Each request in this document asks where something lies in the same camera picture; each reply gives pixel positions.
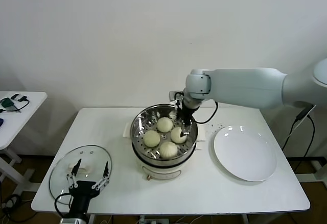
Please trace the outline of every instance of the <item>table leg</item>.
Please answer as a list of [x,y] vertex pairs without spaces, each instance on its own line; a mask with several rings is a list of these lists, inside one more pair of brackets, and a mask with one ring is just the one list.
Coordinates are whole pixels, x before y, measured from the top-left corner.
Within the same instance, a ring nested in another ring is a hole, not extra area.
[[247,214],[242,214],[243,224],[249,224],[249,218]]
[[96,218],[96,215],[94,215],[94,214],[90,215],[90,219],[88,220],[88,224],[93,224],[95,218]]
[[268,224],[283,214],[284,213],[261,214],[253,221],[250,221],[250,224]]
[[296,174],[299,182],[322,182],[327,188],[327,164],[321,167],[318,161],[311,161],[312,166],[317,170],[311,174]]
[[15,160],[16,163],[20,164],[21,163],[21,158],[10,148],[6,148],[2,150],[9,158],[12,160]]
[[[21,158],[10,148],[6,148],[4,150],[1,150],[1,152],[5,153],[10,159],[10,166],[13,166],[15,163],[20,163],[21,162]],[[2,172],[1,176],[0,176],[0,182],[3,182],[4,179],[6,178],[6,173]]]
[[34,173],[33,169],[27,169],[24,176],[22,176],[17,170],[15,170],[5,160],[0,158],[0,170],[4,172],[12,181],[17,184],[14,194],[21,195],[23,191],[36,192],[40,186],[40,183],[31,183],[29,179]]

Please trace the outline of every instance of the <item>cable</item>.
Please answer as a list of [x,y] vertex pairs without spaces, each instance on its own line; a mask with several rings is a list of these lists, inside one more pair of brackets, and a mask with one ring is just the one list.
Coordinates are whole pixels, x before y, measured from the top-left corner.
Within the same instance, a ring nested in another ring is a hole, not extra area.
[[175,221],[175,223],[178,223],[180,220],[184,219],[185,217],[186,217],[186,215],[183,216],[182,218],[178,219],[177,221]]
[[10,195],[9,197],[7,197],[5,199],[5,201],[3,201],[3,198],[2,198],[2,183],[0,182],[0,204],[1,204],[1,207],[3,205],[3,203],[7,206],[7,203],[11,201],[12,203],[12,206],[11,207],[4,207],[2,208],[2,212],[4,213],[4,215],[0,218],[2,220],[2,223],[4,224],[4,218],[7,217],[8,218],[8,221],[12,221],[12,222],[16,222],[16,223],[21,223],[21,222],[25,222],[25,221],[28,221],[30,219],[32,219],[34,216],[36,216],[38,213],[35,212],[32,216],[26,218],[26,219],[23,219],[23,220],[14,220],[10,215],[15,211],[17,210],[19,207],[23,206],[24,204],[27,204],[27,203],[30,203],[32,200],[29,200],[29,201],[24,201],[22,202],[21,200],[21,197],[17,194],[12,194]]
[[[290,130],[290,132],[288,133],[289,136],[291,135],[292,130],[293,130],[293,127],[295,126],[296,122],[298,122],[297,119],[295,119],[295,121],[292,123],[291,130]],[[290,139],[289,136],[287,137],[287,139],[286,139],[286,141],[285,141],[285,143],[284,143],[284,146],[282,147],[282,151],[284,150],[284,148],[285,148],[286,145],[287,145],[288,140]]]
[[111,221],[111,218],[112,218],[112,215],[110,216],[109,220],[106,221],[106,220],[102,220],[99,224],[109,224],[110,221]]
[[300,123],[294,128],[294,130],[285,138],[285,140],[287,138],[289,138],[293,133],[294,131],[303,123],[303,121],[305,120],[305,118],[311,113],[312,110],[314,110],[314,108],[316,107],[317,105],[314,105],[314,106],[310,106],[310,110],[305,114],[305,116],[301,116],[301,113],[305,110],[307,110],[307,108],[304,108],[296,117],[297,121],[300,120]]
[[[310,147],[311,147],[311,145],[312,145],[313,138],[315,137],[315,132],[316,132],[315,123],[314,123],[314,121],[312,120],[312,118],[311,118],[310,115],[308,115],[308,119],[311,121],[313,131],[312,131],[311,141],[310,141],[310,143],[309,143],[309,146],[308,146],[307,151],[306,151],[305,155],[303,156],[303,158],[305,158],[305,157],[307,156],[307,154],[308,154],[308,152],[309,152],[309,149],[310,149]],[[296,172],[297,168],[300,166],[300,164],[302,163],[302,161],[303,161],[303,160],[301,160],[301,161],[298,163],[298,165],[294,168],[294,172]]]
[[192,224],[193,222],[195,222],[197,219],[200,219],[201,217],[203,217],[203,215],[200,215],[199,217],[196,217],[194,220],[192,220],[192,221],[190,222],[190,224]]
[[24,219],[24,220],[14,220],[14,219],[12,219],[12,218],[10,217],[9,214],[6,215],[6,217],[7,217],[9,220],[11,220],[12,222],[15,222],[15,223],[22,223],[22,222],[26,222],[26,221],[28,221],[28,220],[34,218],[34,216],[36,216],[37,214],[38,214],[38,213],[35,212],[32,216],[30,216],[30,217],[28,217],[28,218],[26,218],[26,219]]
[[215,102],[215,104],[216,104],[215,111],[214,111],[214,113],[211,115],[211,117],[207,121],[205,121],[205,122],[198,122],[198,121],[195,120],[195,122],[198,123],[198,124],[200,124],[200,125],[202,125],[204,123],[208,123],[215,116],[215,114],[216,114],[216,112],[218,110],[218,102]]
[[63,214],[60,212],[60,210],[58,209],[57,202],[58,202],[58,200],[59,200],[61,197],[63,197],[63,196],[68,196],[68,195],[70,195],[70,193],[65,192],[65,193],[63,193],[63,194],[57,196],[56,199],[55,199],[55,209],[56,209],[58,215],[60,215],[62,218],[64,218],[64,216],[63,216]]
[[17,111],[20,111],[21,109],[23,109],[24,107],[26,107],[29,103],[30,103],[30,101],[29,100],[25,100],[25,101],[27,101],[27,103],[24,105],[24,106],[22,106],[21,108],[18,108],[18,109],[15,109],[15,110],[5,110],[5,109],[0,109],[1,111],[0,111],[0,113],[1,112],[17,112]]

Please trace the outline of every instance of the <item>black cable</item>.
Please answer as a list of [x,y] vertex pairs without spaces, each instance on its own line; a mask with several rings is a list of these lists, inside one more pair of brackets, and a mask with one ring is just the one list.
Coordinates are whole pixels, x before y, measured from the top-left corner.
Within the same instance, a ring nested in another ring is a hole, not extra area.
[[68,195],[70,195],[70,193],[65,192],[65,193],[63,193],[63,194],[57,196],[56,199],[55,199],[55,209],[56,209],[57,213],[58,213],[62,218],[64,218],[64,216],[63,216],[63,214],[60,212],[60,210],[58,209],[57,202],[58,202],[58,200],[59,200],[61,197],[63,197],[63,196],[68,196]]
[[[20,206],[23,206],[24,204],[29,203],[29,202],[31,202],[31,201],[26,201],[26,202],[22,203]],[[12,218],[10,217],[9,214],[8,214],[8,215],[6,214],[6,217],[7,217],[9,220],[11,220],[12,222],[15,222],[15,223],[22,223],[22,222],[25,222],[25,221],[28,221],[28,220],[34,218],[34,216],[36,216],[37,214],[38,214],[38,213],[35,212],[32,216],[30,216],[30,217],[28,217],[28,218],[26,218],[26,219],[24,219],[24,220],[14,220],[14,219],[12,219]]]
[[[0,182],[0,201],[1,201],[1,207],[3,205],[3,198],[2,198],[2,183]],[[24,203],[21,203],[21,197],[17,194],[12,194],[10,195],[9,197],[7,197],[5,199],[5,203],[11,201],[12,202],[12,207],[4,207],[2,208],[2,212],[4,213],[4,215],[0,218],[0,220],[2,218],[4,218],[5,216],[12,222],[16,222],[16,223],[21,223],[21,222],[25,222],[25,221],[28,221],[30,219],[32,219],[34,216],[36,216],[38,213],[35,212],[32,216],[26,218],[26,219],[23,219],[23,220],[14,220],[13,218],[10,217],[10,215],[15,211],[17,210],[19,207],[23,206],[24,204],[26,203],[29,203],[31,201],[26,201]]]
[[17,111],[20,111],[21,109],[23,109],[24,107],[26,107],[30,103],[29,100],[26,100],[26,101],[27,101],[27,103],[24,106],[22,106],[21,108],[18,108],[18,109],[15,109],[15,110],[5,110],[5,109],[1,109],[1,110],[2,110],[2,112],[17,112]]
[[[310,141],[310,143],[309,143],[309,146],[308,146],[307,151],[306,151],[305,155],[303,156],[303,158],[305,158],[305,157],[307,156],[307,154],[308,154],[308,152],[309,152],[309,150],[310,150],[310,147],[311,147],[311,145],[312,145],[313,138],[315,137],[315,132],[316,132],[316,127],[315,127],[315,123],[314,123],[314,121],[312,120],[312,118],[311,118],[310,115],[307,115],[307,117],[308,117],[308,119],[311,121],[313,131],[312,131],[311,141]],[[294,172],[296,172],[297,168],[300,166],[300,164],[302,163],[302,161],[303,161],[303,160],[301,160],[301,161],[298,163],[298,165],[294,168]]]
[[194,120],[196,123],[199,123],[200,125],[202,125],[202,124],[204,124],[204,123],[208,123],[214,116],[215,116],[215,114],[216,114],[216,112],[217,112],[217,110],[218,110],[218,102],[215,102],[215,104],[216,104],[216,109],[215,109],[215,111],[214,111],[214,113],[211,115],[211,117],[207,120],[207,121],[205,121],[205,122],[198,122],[198,121],[196,121],[196,120]]
[[293,122],[292,127],[291,127],[291,130],[290,130],[290,133],[288,133],[288,137],[287,137],[287,139],[286,139],[286,141],[285,141],[284,146],[282,147],[282,151],[283,151],[284,148],[286,147],[287,142],[288,142],[288,140],[290,139],[290,135],[291,135],[291,133],[292,133],[292,131],[293,131],[293,127],[295,126],[296,122],[298,122],[298,121],[299,121],[299,120],[296,118],[295,121]]

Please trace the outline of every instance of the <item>white wall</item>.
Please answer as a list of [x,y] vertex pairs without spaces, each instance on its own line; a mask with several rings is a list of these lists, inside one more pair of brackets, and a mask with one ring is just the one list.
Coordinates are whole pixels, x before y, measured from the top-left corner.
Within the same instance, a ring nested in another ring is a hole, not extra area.
[[0,89],[49,95],[13,144],[54,154],[80,108],[166,102],[193,68],[299,70],[327,56],[326,2],[0,0]]

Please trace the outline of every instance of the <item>white plate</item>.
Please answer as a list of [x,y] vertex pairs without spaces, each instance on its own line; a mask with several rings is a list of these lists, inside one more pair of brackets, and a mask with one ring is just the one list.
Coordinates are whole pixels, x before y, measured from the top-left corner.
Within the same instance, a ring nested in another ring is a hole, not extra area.
[[271,143],[248,127],[223,128],[215,137],[214,149],[221,164],[243,180],[266,180],[277,167]]

